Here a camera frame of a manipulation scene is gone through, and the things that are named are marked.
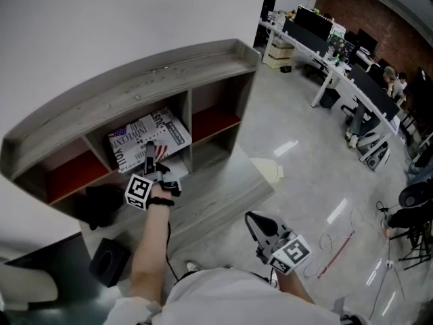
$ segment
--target black wrist strap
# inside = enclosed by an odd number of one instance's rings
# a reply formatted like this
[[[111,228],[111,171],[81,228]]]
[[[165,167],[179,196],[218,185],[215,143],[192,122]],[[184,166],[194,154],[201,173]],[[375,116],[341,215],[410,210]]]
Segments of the black wrist strap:
[[[146,201],[146,209],[149,208],[150,204],[163,204],[165,206],[174,206],[175,202],[167,198],[148,198],[148,200]]]

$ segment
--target black and white marker cube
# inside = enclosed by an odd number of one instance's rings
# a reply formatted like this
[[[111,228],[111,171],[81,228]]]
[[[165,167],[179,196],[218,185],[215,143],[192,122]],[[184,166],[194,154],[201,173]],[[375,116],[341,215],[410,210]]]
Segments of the black and white marker cube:
[[[132,175],[128,187],[124,192],[124,197],[126,198],[127,203],[145,211],[146,200],[149,197],[152,184],[153,182],[146,178]]]
[[[301,235],[297,235],[293,240],[275,251],[271,255],[268,264],[282,274],[288,275],[303,263],[310,254],[311,248],[306,243],[306,240]]]

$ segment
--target person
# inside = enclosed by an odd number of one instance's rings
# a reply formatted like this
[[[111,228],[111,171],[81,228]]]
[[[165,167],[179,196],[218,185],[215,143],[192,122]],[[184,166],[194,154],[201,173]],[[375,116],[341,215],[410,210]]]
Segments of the person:
[[[387,84],[387,88],[384,89],[386,89],[386,94],[390,98],[395,99],[404,95],[403,86],[401,85],[401,82],[397,80],[395,71],[391,66],[385,67],[383,78]],[[355,112],[352,123],[346,132],[346,140],[348,141],[349,148],[356,148],[358,139],[373,130],[380,123],[378,116],[372,112],[369,112],[370,119],[363,123],[363,117],[366,112],[367,108],[358,100],[357,111]]]
[[[422,225],[432,219],[432,203],[427,202],[425,205],[413,209],[400,209],[395,214],[388,215],[380,224],[385,231],[385,236],[389,237],[390,229],[408,229],[413,226]]]
[[[150,196],[159,198],[159,203],[171,200],[171,193],[158,184]],[[277,273],[277,290],[250,272],[234,268],[200,271],[190,262],[189,273],[163,305],[169,216],[165,204],[149,205],[133,256],[130,297],[116,301],[105,325],[340,324],[339,315],[314,304],[295,272],[288,276]]]
[[[406,175],[408,186],[428,181],[433,177],[433,144],[422,152],[416,162],[409,165]]]
[[[403,87],[403,89],[407,86],[407,82],[406,82],[406,74],[404,72],[400,72],[398,74],[398,79],[400,80],[401,86]]]

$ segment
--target white shoe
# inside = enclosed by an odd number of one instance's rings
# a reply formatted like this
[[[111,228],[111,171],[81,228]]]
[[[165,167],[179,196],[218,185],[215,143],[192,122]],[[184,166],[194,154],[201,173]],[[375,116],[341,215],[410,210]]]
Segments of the white shoe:
[[[201,269],[195,261],[189,260],[187,261],[187,270],[188,272],[199,272]]]
[[[352,135],[353,134],[350,132],[350,127],[348,127],[346,130],[346,135],[344,136],[346,138],[346,141],[349,141]]]
[[[388,225],[388,223],[389,223],[391,217],[392,217],[392,215],[388,215],[385,219],[383,219],[380,222],[380,226],[382,227],[382,229],[384,229],[384,235],[386,238],[390,237],[391,227]]]
[[[349,148],[356,148],[356,147],[357,147],[357,144],[358,144],[358,136],[356,136],[356,135],[352,135],[352,136],[350,137],[349,142],[347,143],[347,146],[348,146]]]

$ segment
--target black trash bin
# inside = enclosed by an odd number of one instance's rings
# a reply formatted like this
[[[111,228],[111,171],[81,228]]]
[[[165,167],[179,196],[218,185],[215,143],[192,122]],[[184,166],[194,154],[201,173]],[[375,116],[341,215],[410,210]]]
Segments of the black trash bin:
[[[320,99],[320,106],[331,109],[338,99],[340,99],[340,94],[335,89],[326,88]]]

